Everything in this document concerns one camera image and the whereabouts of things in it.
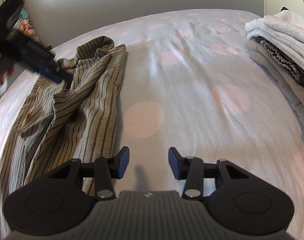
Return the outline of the brown striped shirt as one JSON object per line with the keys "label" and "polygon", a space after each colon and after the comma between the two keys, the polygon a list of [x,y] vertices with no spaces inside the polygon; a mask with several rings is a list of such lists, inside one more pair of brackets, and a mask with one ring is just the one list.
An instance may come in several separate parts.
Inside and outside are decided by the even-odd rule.
{"label": "brown striped shirt", "polygon": [[100,36],[57,61],[71,85],[37,79],[1,156],[0,239],[11,233],[3,205],[12,192],[72,158],[89,163],[112,154],[126,55],[125,45]]}

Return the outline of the folded grey and white clothes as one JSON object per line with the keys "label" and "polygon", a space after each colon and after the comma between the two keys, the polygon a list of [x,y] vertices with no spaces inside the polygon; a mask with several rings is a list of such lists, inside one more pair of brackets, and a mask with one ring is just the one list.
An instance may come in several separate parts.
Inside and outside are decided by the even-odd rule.
{"label": "folded grey and white clothes", "polygon": [[283,10],[247,22],[250,58],[277,81],[297,114],[304,140],[304,18]]}

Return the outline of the plush toys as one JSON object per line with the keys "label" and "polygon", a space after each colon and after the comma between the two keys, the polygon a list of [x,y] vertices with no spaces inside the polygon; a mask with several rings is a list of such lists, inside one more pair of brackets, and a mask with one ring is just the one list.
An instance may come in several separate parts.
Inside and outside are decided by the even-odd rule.
{"label": "plush toys", "polygon": [[24,8],[20,11],[18,20],[14,25],[14,29],[21,31],[35,42],[40,43],[40,39],[30,21],[27,11]]}

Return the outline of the pink dotted bed sheet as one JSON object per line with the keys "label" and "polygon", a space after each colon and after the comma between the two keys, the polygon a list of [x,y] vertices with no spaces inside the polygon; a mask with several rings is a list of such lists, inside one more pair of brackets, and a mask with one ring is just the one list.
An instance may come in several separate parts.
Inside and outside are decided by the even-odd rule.
{"label": "pink dotted bed sheet", "polygon": [[[91,31],[54,53],[71,59],[100,36],[127,48],[112,154],[128,146],[130,164],[117,190],[181,191],[168,164],[170,147],[204,161],[225,158],[292,198],[288,231],[304,239],[302,126],[277,81],[245,47],[245,24],[255,19],[238,10],[167,12]],[[0,161],[38,78],[23,72],[0,100]]]}

